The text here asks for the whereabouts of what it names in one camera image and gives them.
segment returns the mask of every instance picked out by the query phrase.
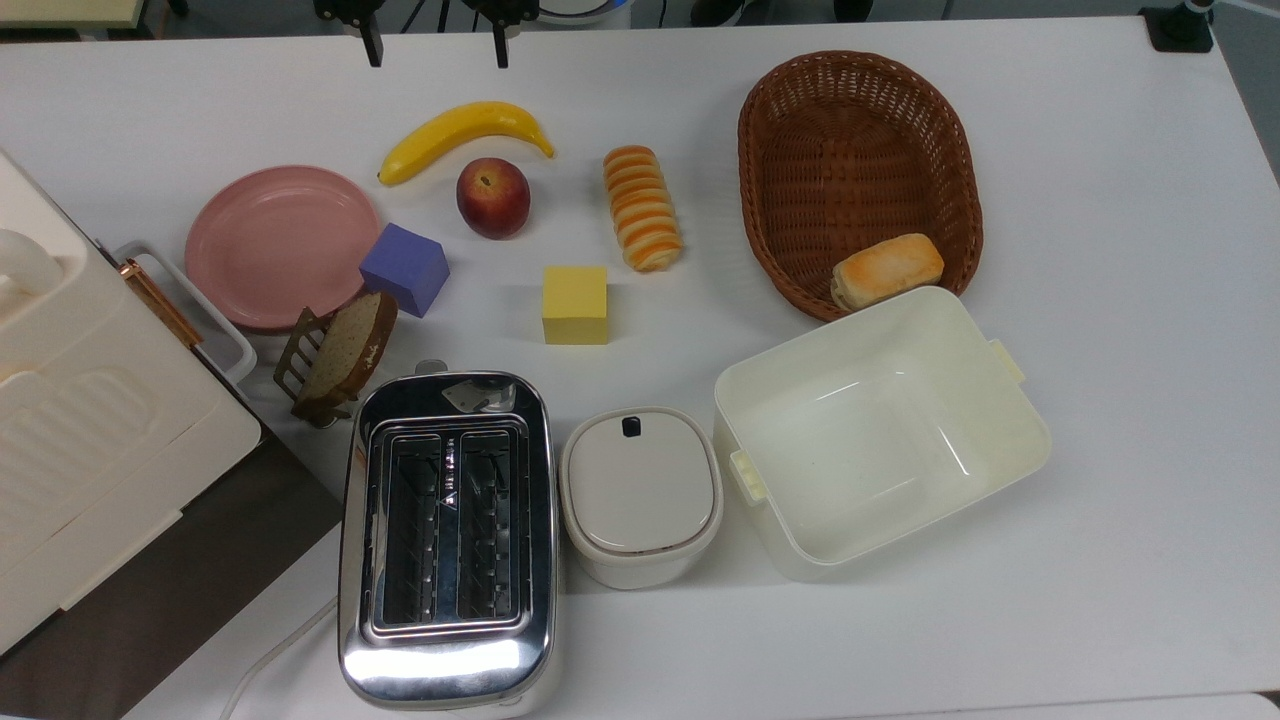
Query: container lid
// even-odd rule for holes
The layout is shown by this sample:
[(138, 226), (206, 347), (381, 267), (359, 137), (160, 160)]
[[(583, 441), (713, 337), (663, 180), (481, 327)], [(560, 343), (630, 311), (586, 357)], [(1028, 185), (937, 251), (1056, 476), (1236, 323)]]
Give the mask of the container lid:
[(596, 551), (654, 553), (694, 541), (717, 507), (701, 433), (666, 409), (594, 418), (566, 447), (568, 521)]

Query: white table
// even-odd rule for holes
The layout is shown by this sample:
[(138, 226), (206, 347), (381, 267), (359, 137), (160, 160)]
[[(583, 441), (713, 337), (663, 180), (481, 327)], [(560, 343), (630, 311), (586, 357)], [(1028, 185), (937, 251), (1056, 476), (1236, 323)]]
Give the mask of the white table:
[[(325, 592), (317, 588), (337, 583), (337, 552), (338, 530), (334, 530), (143, 698), (125, 720), (218, 717), (241, 673), (287, 637), (292, 632), (288, 625), (301, 625), (325, 605)], [(264, 634), (262, 628), (279, 628), (280, 632)], [(388, 712), (356, 698), (339, 675), (337, 655), (332, 652), (333, 633), (334, 615), (330, 612), (253, 679), (232, 717), (433, 717), (430, 714)], [(530, 717), (556, 716), (553, 705), (547, 714)], [(731, 716), (735, 715), (728, 707), (722, 714), (708, 715)], [(910, 720), (1280, 720), (1280, 710), (1262, 696), (1228, 694), (929, 712), (911, 715)]]
[[(453, 264), (426, 319), (398, 325), (388, 373), (422, 357), (515, 372), (561, 441), (627, 405), (709, 427), (723, 368), (814, 327), (746, 249), (735, 127), (760, 76), (827, 47), (906, 63), (965, 123), (987, 245), (964, 302), (1025, 370), (1053, 456), (822, 584), (783, 580), (736, 501), (671, 587), (607, 592), (571, 564), (568, 671), (547, 715), (837, 717), (1280, 685), (1280, 190), (1216, 51), (1158, 55), (1137, 18), (529, 33), (503, 72), (480, 36), (388, 37), (381, 69), (344, 37), (0, 47), (0, 145), (88, 233), (175, 260), (227, 182), (342, 172)], [(559, 156), (494, 138), (376, 186), (399, 137), (483, 97), (532, 110)], [(626, 142), (662, 158), (686, 233), (659, 275), (622, 265), (603, 208), (599, 160)], [(453, 209), (457, 172), (492, 154), (538, 197), (507, 243)], [(608, 346), (540, 342), (545, 264), (609, 266)], [(246, 380), (252, 402), (339, 488), (343, 429), (291, 420), (269, 374)], [(291, 585), (238, 652), (256, 659), (333, 591)], [(353, 698), (332, 641), (302, 650), (265, 702), (340, 716)], [(242, 666), (218, 671), (229, 689)]]

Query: toaster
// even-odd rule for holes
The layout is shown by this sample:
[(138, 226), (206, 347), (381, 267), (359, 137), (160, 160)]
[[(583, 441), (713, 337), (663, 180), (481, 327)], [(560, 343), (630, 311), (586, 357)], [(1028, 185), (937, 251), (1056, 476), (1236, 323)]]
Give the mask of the toaster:
[(558, 498), (541, 398), (504, 373), (369, 395), (352, 433), (339, 665), (372, 705), (515, 717), (559, 682)]

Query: yellow cube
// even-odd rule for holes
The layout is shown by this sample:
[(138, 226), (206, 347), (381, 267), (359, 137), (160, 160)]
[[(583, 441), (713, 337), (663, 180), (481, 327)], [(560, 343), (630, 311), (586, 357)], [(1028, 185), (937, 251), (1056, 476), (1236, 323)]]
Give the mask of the yellow cube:
[(603, 265), (550, 265), (543, 270), (547, 345), (605, 345), (609, 314)]

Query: white container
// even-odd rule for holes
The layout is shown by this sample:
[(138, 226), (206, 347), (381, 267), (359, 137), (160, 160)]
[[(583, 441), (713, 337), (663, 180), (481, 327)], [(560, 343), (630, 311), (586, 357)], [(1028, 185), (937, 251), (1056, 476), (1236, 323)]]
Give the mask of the white container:
[(0, 151), (0, 652), (182, 518), (260, 437)]
[(778, 570), (812, 580), (1038, 470), (1021, 373), (952, 293), (924, 287), (716, 382), (716, 456)]
[(669, 407), (617, 410), (580, 425), (561, 456), (559, 487), (582, 568), (617, 589), (678, 578), (724, 514), (707, 434)]

